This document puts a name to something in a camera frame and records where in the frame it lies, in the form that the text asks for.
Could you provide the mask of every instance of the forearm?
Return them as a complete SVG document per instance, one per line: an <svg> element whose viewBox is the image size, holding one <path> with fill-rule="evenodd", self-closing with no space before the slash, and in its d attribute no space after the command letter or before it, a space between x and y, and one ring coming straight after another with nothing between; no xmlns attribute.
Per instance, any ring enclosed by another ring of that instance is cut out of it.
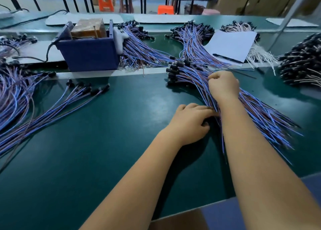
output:
<svg viewBox="0 0 321 230"><path fill-rule="evenodd" d="M219 104L233 185L248 229L317 229L321 211L238 99Z"/></svg>
<svg viewBox="0 0 321 230"><path fill-rule="evenodd" d="M180 145L161 131L80 230L147 230Z"/></svg>

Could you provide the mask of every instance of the tabletop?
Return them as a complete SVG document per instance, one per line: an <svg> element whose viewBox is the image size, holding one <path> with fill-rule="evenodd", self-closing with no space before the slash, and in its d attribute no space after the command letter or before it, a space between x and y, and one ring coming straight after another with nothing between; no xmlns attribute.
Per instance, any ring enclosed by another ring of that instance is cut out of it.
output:
<svg viewBox="0 0 321 230"><path fill-rule="evenodd" d="M30 13L28 17L8 22L17 23L35 15ZM131 14L123 15L124 21L131 18ZM260 29L277 28L264 17L195 16L195 21L214 28L233 20L252 21ZM5 25L8 23L3 21L0 28ZM146 26L159 30L175 25ZM47 27L44 20L15 28L59 29ZM293 42L303 40L307 34L285 33L276 50L282 52L282 47L289 50ZM265 33L262 42L267 42L269 37ZM149 45L173 55L182 49L173 40L160 37L156 40ZM293 164L292 170L300 177L321 171L321 101L283 84L271 69L264 75L256 71L244 72L256 79L235 73L241 88L302 127L299 132L304 136L293 134L290 139L294 150L283 150ZM1 229L78 229L169 123L177 106L191 102L203 104L197 90L166 87L166 78L167 75L161 73L84 79L94 86L110 83L110 91L23 143L19 154L0 174ZM66 80L45 82L52 86L45 97L36 95L37 113L52 106L66 86ZM233 196L235 192L222 155L220 133L213 123L203 140L178 153L153 219Z"/></svg>

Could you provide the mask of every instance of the black pen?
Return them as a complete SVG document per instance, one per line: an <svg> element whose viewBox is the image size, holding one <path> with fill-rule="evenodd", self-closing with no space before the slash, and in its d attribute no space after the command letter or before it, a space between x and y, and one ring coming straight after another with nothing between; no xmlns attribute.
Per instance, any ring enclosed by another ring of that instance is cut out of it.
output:
<svg viewBox="0 0 321 230"><path fill-rule="evenodd" d="M229 60L229 61L232 61L232 62L235 62L235 63L243 64L243 62L241 62L241 61L238 61L236 59L231 59L231 58L219 55L219 54L213 54L213 56L218 57L218 58L222 58L222 59L226 59L226 60Z"/></svg>

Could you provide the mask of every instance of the person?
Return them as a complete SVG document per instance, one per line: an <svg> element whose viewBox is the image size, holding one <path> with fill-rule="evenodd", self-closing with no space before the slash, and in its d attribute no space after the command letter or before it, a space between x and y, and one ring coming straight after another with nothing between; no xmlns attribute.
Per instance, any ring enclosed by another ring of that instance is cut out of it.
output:
<svg viewBox="0 0 321 230"><path fill-rule="evenodd" d="M313 196L255 126L239 101L239 82L228 71L209 77L220 108L233 185L248 230L321 229ZM179 149L202 139L210 107L180 105L169 125L89 216L80 230L147 230L165 177Z"/></svg>

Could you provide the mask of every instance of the blue plastic bin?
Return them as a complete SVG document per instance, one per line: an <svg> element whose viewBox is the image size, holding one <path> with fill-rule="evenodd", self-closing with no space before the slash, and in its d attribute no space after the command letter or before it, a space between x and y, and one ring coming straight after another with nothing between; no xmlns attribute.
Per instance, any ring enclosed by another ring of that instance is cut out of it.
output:
<svg viewBox="0 0 321 230"><path fill-rule="evenodd" d="M70 31L74 25L68 22L64 26L53 42L56 42L56 47L61 51L71 72L118 68L119 58L114 43L112 20L109 27L107 37L71 40Z"/></svg>

